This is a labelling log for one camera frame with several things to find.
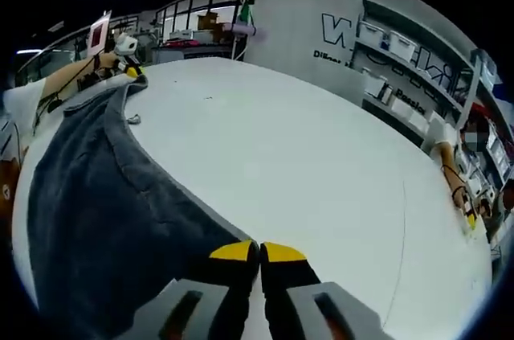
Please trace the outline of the person's left hand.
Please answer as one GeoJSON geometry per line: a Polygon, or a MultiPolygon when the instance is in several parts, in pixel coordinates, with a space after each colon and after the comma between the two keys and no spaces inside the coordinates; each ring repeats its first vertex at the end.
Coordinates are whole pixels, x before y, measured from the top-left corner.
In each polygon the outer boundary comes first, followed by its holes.
{"type": "Polygon", "coordinates": [[[114,52],[101,53],[99,56],[100,66],[99,74],[104,78],[108,78],[114,74],[114,70],[118,68],[119,58],[114,52]]]}

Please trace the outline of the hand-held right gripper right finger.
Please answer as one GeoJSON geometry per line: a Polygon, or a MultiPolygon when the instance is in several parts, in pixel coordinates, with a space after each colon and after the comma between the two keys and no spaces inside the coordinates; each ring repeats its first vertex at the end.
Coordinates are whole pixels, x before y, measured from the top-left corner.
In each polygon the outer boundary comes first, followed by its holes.
{"type": "Polygon", "coordinates": [[[274,339],[385,339],[379,315],[335,282],[323,282],[306,256],[260,244],[264,313],[274,339]]]}

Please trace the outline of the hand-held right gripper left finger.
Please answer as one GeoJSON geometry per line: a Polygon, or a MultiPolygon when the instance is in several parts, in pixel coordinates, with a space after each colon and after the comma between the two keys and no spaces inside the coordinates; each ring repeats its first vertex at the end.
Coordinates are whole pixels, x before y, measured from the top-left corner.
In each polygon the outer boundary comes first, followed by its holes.
{"type": "Polygon", "coordinates": [[[259,271],[253,240],[224,245],[172,286],[173,302],[160,339],[240,339],[259,271]]]}

